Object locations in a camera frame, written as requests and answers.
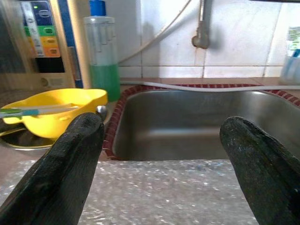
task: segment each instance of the green liquid bottle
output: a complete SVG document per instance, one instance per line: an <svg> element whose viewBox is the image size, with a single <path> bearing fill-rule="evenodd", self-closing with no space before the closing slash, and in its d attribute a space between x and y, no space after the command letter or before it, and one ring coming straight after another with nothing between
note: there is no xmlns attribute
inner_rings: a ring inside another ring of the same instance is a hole
<svg viewBox="0 0 300 225"><path fill-rule="evenodd" d="M90 54L90 81L92 88L104 89L108 101L120 97L115 20L106 16L105 2L90 1L91 15L84 18Z"/></svg>

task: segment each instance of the blue bottle cap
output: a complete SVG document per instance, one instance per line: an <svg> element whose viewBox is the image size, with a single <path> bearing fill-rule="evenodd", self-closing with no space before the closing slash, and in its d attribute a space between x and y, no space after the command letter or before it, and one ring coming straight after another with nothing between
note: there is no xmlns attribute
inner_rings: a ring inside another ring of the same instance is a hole
<svg viewBox="0 0 300 225"><path fill-rule="evenodd" d="M90 15L106 16L106 6L103 0L90 0Z"/></svg>

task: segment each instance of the white tile wall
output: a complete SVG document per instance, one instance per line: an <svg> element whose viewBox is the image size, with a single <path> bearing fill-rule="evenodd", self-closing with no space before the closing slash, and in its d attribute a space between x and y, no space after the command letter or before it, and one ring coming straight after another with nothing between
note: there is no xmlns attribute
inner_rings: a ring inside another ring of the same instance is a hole
<svg viewBox="0 0 300 225"><path fill-rule="evenodd" d="M116 18L119 58L136 52L178 14L188 0L107 0ZM300 21L300 4L212 1L208 50L191 44L199 0L191 3L159 40L121 63L121 77L279 76L287 28Z"/></svg>

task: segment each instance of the white hose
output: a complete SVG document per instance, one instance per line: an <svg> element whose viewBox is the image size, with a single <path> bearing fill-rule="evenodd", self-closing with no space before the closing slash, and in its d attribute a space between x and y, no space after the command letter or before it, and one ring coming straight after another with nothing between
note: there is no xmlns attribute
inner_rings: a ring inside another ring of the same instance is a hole
<svg viewBox="0 0 300 225"><path fill-rule="evenodd" d="M147 48L149 45L151 45L153 42L155 42L157 39L159 39L172 25L173 23L179 18L179 16L183 13L183 11L188 7L188 5L190 4L192 0L188 0L186 2L186 4L184 5L184 7L182 8L182 10L179 11L179 13L177 14L177 16L166 26L164 26L160 32L149 42L143 44L135 53L121 59L119 61L119 63L122 63L132 57L134 57L135 55L137 55L138 53L140 53L142 50L144 50L145 48Z"/></svg>
<svg viewBox="0 0 300 225"><path fill-rule="evenodd" d="M247 90L300 90L300 86L297 85L281 85L281 86L252 86L252 87L237 87L237 88L192 88L182 87L177 85L153 83L144 81L122 81L123 85L146 85L159 88L176 89L176 90L188 90L197 92L233 92L233 91L247 91Z"/></svg>

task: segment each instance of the sink basin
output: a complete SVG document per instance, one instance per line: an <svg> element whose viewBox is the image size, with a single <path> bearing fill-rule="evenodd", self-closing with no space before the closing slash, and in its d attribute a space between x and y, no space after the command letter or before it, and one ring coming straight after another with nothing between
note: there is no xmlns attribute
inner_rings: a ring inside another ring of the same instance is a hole
<svg viewBox="0 0 300 225"><path fill-rule="evenodd" d="M230 116L253 121L300 158L300 108L276 94L153 90L121 102L112 151L124 160L228 159L219 128Z"/></svg>

